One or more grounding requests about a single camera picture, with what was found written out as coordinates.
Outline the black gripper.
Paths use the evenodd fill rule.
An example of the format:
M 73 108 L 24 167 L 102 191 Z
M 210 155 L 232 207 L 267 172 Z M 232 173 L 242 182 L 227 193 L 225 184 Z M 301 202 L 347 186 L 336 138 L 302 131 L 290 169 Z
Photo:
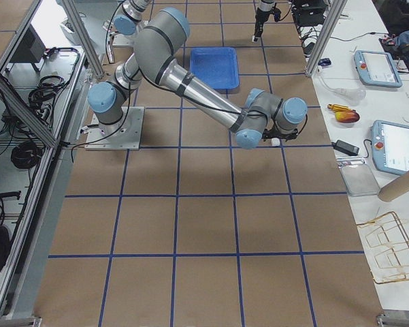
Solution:
M 297 129 L 294 129 L 288 134 L 284 134 L 278 129 L 265 129 L 262 134 L 262 139 L 270 140 L 272 138 L 278 138 L 281 140 L 294 140 L 298 137 L 298 135 L 299 135 L 299 132 Z

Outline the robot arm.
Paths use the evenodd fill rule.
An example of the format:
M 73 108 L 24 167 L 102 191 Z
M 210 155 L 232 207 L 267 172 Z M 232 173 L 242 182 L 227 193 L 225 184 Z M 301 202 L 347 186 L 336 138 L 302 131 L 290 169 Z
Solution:
M 174 55 L 189 35 L 184 14 L 173 7 L 163 8 L 137 34 L 133 54 L 116 68 L 114 76 L 89 89 L 88 103 L 106 135 L 121 130 L 125 121 L 122 105 L 145 78 L 225 126 L 243 149 L 257 147 L 260 140 L 298 137 L 308 120 L 308 106 L 303 99 L 283 99 L 252 89 L 245 106 L 236 106 L 178 63 Z
M 131 37 L 146 27 L 142 21 L 142 14 L 152 1 L 121 1 L 113 13 L 111 24 L 117 32 Z M 255 12 L 255 29 L 252 42 L 258 42 L 263 34 L 263 25 L 274 16 L 274 20 L 280 20 L 281 11 L 276 7 L 275 1 L 260 1 Z

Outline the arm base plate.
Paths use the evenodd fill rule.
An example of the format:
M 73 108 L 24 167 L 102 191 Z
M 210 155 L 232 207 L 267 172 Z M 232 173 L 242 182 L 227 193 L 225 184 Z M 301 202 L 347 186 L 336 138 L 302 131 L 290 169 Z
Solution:
M 123 106 L 122 111 L 122 120 L 113 125 L 99 123 L 93 114 L 91 124 L 97 126 L 88 130 L 84 148 L 89 151 L 138 151 L 145 108 Z

